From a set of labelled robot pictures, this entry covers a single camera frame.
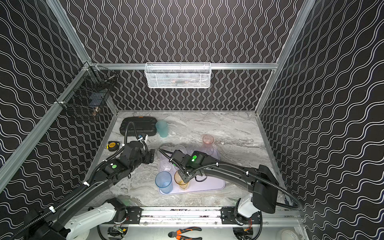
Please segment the clear faceted glass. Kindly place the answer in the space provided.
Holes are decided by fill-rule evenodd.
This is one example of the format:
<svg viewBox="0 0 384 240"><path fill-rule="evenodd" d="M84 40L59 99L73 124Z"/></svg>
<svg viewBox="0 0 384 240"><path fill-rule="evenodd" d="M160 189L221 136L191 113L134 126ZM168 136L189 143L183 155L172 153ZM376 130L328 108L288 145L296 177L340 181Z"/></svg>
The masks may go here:
<svg viewBox="0 0 384 240"><path fill-rule="evenodd" d="M162 154L165 154L166 156L171 156L173 154L172 152L172 149L167 147L167 146L164 146L164 147L161 147L159 148L159 151L162 153Z"/></svg>

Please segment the lavender plastic tray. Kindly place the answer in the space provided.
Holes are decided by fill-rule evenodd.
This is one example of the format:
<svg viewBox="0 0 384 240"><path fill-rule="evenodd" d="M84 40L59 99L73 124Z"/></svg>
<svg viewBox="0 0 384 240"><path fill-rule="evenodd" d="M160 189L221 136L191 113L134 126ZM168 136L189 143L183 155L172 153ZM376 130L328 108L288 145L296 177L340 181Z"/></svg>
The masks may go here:
<svg viewBox="0 0 384 240"><path fill-rule="evenodd" d="M158 159L160 161L162 160L167 160L169 161L169 159L166 159L163 155L161 155L158 151ZM176 182L174 181L174 174L176 171L178 171L179 169L173 165L173 169L172 171L170 171L169 173L171 174L172 176L172 184L173 184L173 190L169 193L169 194L164 194L162 193L160 190L159 190L159 193L161 195L177 195L177 194L186 194L186 193L198 193L198 192L207 192L207 191L214 191L214 190L222 190L225 186L226 186L226 183L224 180L220 180L220 179L217 179L217 178L213 178L213 177L201 177L201 176L197 176L197 180L196 179L192 179L189 181L189 187L187 190L183 191L179 188L179 186L176 184Z"/></svg>

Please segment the clear plain glass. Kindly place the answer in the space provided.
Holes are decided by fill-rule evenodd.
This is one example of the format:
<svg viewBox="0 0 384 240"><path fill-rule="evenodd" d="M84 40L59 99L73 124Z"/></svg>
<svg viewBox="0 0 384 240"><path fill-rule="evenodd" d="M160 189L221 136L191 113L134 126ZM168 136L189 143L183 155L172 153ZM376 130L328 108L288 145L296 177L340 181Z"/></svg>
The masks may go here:
<svg viewBox="0 0 384 240"><path fill-rule="evenodd" d="M187 150L183 145L176 145L173 147L173 151L180 150L182 153L186 154Z"/></svg>

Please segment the tall yellow plastic cup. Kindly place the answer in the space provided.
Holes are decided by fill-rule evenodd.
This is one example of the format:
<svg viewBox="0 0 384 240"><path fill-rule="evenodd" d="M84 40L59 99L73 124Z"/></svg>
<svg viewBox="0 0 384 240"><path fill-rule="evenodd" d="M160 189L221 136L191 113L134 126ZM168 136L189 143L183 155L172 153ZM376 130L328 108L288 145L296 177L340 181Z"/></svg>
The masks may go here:
<svg viewBox="0 0 384 240"><path fill-rule="evenodd" d="M189 183L183 181L178 171L176 171L174 174L174 181L179 186L179 188L183 191L187 190L189 187Z"/></svg>

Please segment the teal textured plastic cup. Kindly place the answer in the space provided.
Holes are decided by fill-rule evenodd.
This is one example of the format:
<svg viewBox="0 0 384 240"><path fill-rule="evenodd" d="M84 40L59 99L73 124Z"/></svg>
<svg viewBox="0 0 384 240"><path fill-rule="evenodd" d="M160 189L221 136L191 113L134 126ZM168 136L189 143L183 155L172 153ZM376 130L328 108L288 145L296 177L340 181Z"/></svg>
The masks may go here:
<svg viewBox="0 0 384 240"><path fill-rule="evenodd" d="M157 121L156 129L161 138L166 138L169 134L168 123L166 121Z"/></svg>

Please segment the tall blue plastic cup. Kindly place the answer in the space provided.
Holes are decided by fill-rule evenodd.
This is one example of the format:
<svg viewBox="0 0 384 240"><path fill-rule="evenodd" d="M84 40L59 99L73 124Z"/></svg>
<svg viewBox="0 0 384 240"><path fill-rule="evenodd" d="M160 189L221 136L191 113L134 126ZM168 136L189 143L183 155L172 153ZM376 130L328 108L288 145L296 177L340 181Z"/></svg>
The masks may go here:
<svg viewBox="0 0 384 240"><path fill-rule="evenodd" d="M169 194L173 190L172 176L169 172L160 172L155 178L155 184L164 194Z"/></svg>

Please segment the small pink plastic cup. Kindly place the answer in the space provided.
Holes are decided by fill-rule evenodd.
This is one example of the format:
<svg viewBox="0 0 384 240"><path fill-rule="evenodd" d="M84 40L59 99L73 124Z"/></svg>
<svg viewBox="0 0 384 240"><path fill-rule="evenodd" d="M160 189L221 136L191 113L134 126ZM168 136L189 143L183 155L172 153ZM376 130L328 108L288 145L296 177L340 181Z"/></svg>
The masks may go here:
<svg viewBox="0 0 384 240"><path fill-rule="evenodd" d="M215 139L212 135L204 135L203 136L203 145L205 147L212 147Z"/></svg>

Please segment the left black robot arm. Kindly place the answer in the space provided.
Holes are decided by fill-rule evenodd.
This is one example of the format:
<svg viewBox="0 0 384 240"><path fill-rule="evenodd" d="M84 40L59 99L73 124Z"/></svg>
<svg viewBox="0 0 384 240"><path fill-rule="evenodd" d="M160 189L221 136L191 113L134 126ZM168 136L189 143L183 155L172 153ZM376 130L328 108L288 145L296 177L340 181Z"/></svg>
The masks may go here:
<svg viewBox="0 0 384 240"><path fill-rule="evenodd" d="M23 237L25 240L64 240L71 230L65 225L94 197L116 185L141 164L154 161L153 149L145 142L145 135L139 134L134 122L129 122L125 133L133 130L136 140L124 142L124 147L98 164L89 178L72 193L41 212L31 211L25 217L24 225L10 239Z"/></svg>

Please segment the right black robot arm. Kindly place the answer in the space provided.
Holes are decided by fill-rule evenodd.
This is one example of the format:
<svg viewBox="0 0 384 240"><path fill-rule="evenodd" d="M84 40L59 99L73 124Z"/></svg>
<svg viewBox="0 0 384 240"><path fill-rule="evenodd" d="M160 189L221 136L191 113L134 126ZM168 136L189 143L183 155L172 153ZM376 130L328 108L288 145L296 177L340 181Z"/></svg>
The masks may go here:
<svg viewBox="0 0 384 240"><path fill-rule="evenodd" d="M240 198L228 214L222 215L224 221L242 226L251 222L254 215L260 218L262 213L274 214L277 207L295 211L303 208L296 196L280 186L267 166L241 167L199 151L191 155L180 150L170 152L159 149L159 152L178 168L178 174L185 184L191 180L203 182L212 177L248 191L247 197Z"/></svg>

